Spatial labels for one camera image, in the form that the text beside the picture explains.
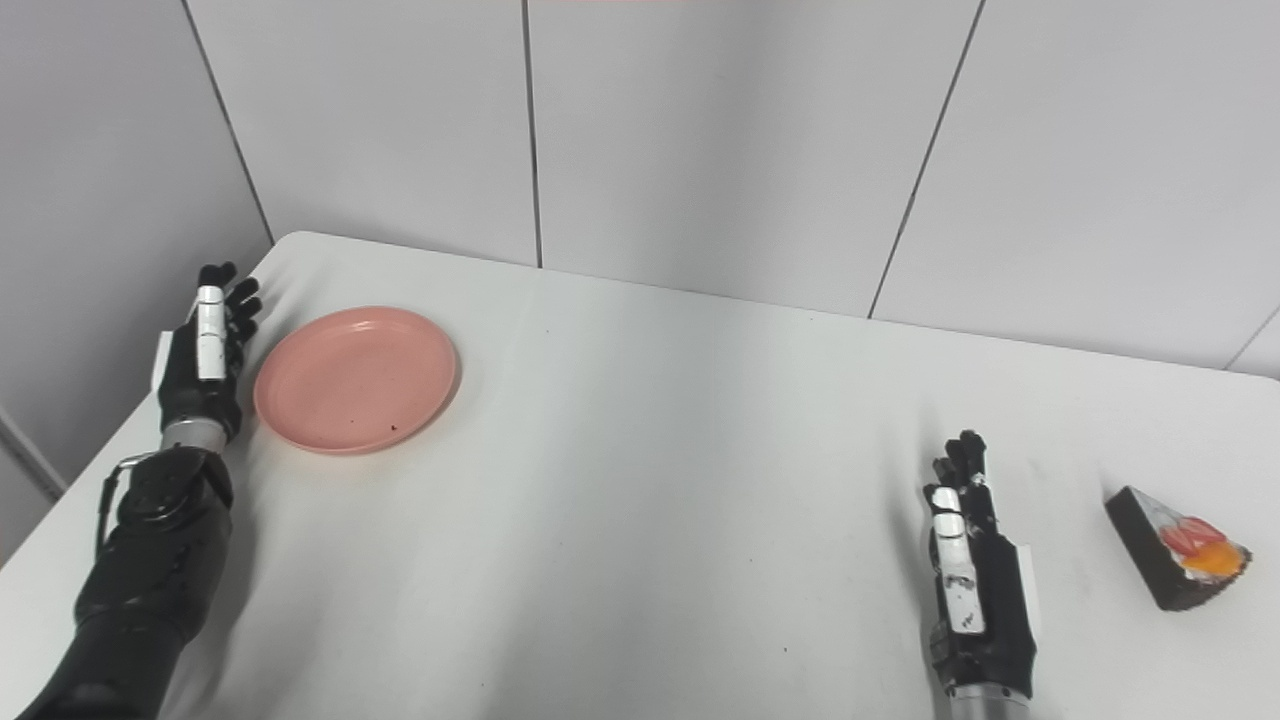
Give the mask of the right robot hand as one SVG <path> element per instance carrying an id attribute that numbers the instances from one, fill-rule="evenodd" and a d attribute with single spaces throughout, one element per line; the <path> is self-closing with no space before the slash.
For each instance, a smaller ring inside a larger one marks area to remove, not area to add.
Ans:
<path id="1" fill-rule="evenodd" d="M 1038 651 L 1021 556 L 1000 529 L 986 454 L 982 436 L 963 430 L 923 488 L 940 610 L 931 666 L 952 710 L 973 717 L 1029 708 Z"/>

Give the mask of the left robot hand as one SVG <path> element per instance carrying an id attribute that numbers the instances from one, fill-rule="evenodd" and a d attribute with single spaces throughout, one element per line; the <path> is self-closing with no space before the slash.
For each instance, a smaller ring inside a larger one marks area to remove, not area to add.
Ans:
<path id="1" fill-rule="evenodd" d="M 234 263 L 200 269 L 195 304 L 166 334 L 166 356 L 156 389 L 163 446 L 220 452 L 241 430 L 238 384 L 244 352 L 257 334 L 260 283 L 241 279 Z"/>

